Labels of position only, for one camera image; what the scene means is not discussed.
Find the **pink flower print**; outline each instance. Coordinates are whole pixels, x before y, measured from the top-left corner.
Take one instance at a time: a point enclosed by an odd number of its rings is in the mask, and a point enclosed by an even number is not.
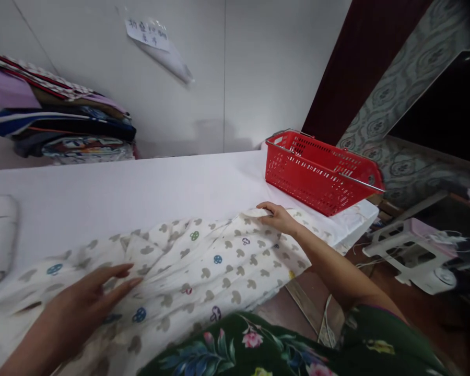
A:
[[[338,376],[328,367],[322,364],[313,363],[307,366],[308,376]]]
[[[249,332],[246,335],[244,335],[244,338],[242,339],[242,343],[245,344],[245,347],[248,348],[256,348],[259,347],[260,344],[263,343],[263,338],[258,334],[254,332]]]
[[[213,335],[212,335],[211,333],[209,333],[209,332],[205,332],[205,333],[204,333],[204,340],[205,340],[205,342],[206,342],[207,344],[209,344],[209,345],[212,344],[212,343],[214,343],[214,337],[213,337]]]

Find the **white fabric with mushroom print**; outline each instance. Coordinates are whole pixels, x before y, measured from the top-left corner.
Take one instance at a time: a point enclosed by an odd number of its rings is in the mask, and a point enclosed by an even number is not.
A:
[[[324,229],[302,211],[289,213],[317,235],[327,233],[324,240],[335,238],[333,227]],[[230,221],[176,220],[93,240],[24,270],[0,292],[0,365],[45,304],[98,267],[132,262],[128,278],[144,281],[57,375],[135,375],[168,344],[232,312],[252,310],[310,266],[292,237],[257,220],[267,214],[250,209]],[[105,291],[124,280],[108,281]]]

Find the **white wall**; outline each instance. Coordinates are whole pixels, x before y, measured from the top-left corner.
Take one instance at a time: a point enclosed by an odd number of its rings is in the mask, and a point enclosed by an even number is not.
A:
[[[301,129],[350,1],[0,0],[0,53],[127,108],[144,157],[250,150]],[[167,27],[195,83],[126,36],[125,7]],[[0,168],[44,163],[5,158],[9,144]]]
[[[0,0],[0,54],[17,57],[55,72],[12,0]],[[12,146],[12,141],[0,137],[0,169],[49,164],[48,158],[25,159],[17,156]]]
[[[225,151],[301,130],[351,0],[228,0]]]

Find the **red plastic basket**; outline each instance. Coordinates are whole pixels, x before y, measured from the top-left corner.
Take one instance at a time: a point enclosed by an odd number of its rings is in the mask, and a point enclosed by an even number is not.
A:
[[[266,181],[326,216],[384,192],[376,162],[348,149],[291,129],[266,144]]]

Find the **folded fabric stack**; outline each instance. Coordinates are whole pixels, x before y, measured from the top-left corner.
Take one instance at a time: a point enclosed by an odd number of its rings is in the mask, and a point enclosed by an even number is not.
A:
[[[136,128],[125,109],[91,89],[3,55],[0,107],[0,136],[14,141],[14,152],[24,158],[48,155],[63,164],[134,159]]]

